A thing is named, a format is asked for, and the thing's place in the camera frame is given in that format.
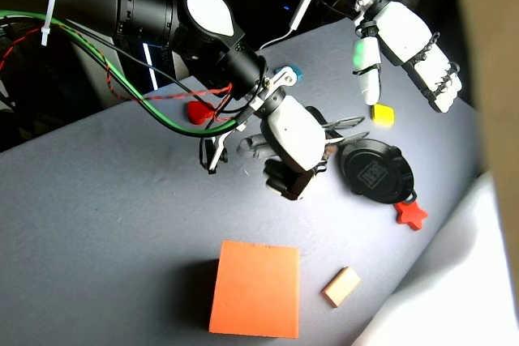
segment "small rectangular wooden block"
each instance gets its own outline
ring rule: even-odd
[[[297,338],[299,249],[224,241],[209,332]]]
[[[360,283],[360,277],[351,267],[345,267],[323,290],[323,294],[337,308]]]

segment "pan logo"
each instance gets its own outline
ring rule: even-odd
[[[376,161],[372,161],[366,167],[361,170],[361,172],[357,175],[358,180],[360,180],[365,186],[367,186],[370,190],[376,188],[379,183],[388,175],[388,170],[380,165]]]

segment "blue object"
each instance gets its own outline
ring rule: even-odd
[[[294,73],[298,76],[298,81],[299,80],[302,80],[302,71],[297,68],[295,65],[284,65],[284,66],[279,66],[278,68],[276,68],[274,70],[274,74],[276,74],[277,72],[279,72],[281,69],[283,69],[283,67],[285,66],[290,66],[292,68],[292,70],[294,71]]]

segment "orange block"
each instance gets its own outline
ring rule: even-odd
[[[209,332],[297,338],[299,249],[223,241]]]

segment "zip tie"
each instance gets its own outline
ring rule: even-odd
[[[41,45],[47,46],[47,38],[50,34],[50,21],[52,20],[52,14],[54,12],[54,3],[56,0],[49,0],[47,4],[47,15],[45,16],[45,23],[41,28]]]

